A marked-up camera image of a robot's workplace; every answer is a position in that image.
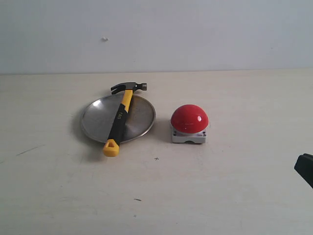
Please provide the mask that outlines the yellow black claw hammer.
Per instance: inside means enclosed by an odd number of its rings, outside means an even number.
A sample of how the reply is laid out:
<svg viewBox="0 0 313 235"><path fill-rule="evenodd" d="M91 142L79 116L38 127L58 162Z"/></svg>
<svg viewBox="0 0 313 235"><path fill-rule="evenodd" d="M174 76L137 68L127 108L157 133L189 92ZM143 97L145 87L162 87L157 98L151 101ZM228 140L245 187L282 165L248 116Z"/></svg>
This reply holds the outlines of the yellow black claw hammer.
<svg viewBox="0 0 313 235"><path fill-rule="evenodd" d="M107 157L115 157L119 154L120 143L124 135L130 103L134 92L137 90L146 91L147 83L138 84L135 82L125 82L111 87L112 94L117 94L119 92L124 92L124 94L116 112L108 139L103 147L103 153Z"/></svg>

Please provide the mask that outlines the round silver metal plate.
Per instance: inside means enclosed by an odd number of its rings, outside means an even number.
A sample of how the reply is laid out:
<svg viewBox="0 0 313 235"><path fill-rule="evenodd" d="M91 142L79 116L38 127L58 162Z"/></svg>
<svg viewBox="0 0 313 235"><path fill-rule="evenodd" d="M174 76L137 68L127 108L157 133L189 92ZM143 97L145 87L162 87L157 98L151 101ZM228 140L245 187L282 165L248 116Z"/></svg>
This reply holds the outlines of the round silver metal plate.
<svg viewBox="0 0 313 235"><path fill-rule="evenodd" d="M87 106L80 117L83 133L90 139L105 143L123 94L102 97ZM153 105L141 96L133 95L122 143L145 135L153 126L156 111Z"/></svg>

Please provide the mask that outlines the red dome button grey base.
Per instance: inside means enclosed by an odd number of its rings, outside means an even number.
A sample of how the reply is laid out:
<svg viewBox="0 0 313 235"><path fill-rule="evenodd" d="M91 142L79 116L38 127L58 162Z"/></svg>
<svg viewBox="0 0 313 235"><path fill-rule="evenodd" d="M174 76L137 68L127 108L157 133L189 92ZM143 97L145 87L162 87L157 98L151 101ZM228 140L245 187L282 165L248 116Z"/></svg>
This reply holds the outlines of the red dome button grey base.
<svg viewBox="0 0 313 235"><path fill-rule="evenodd" d="M172 142L204 144L210 124L206 112L194 104L178 107L171 116Z"/></svg>

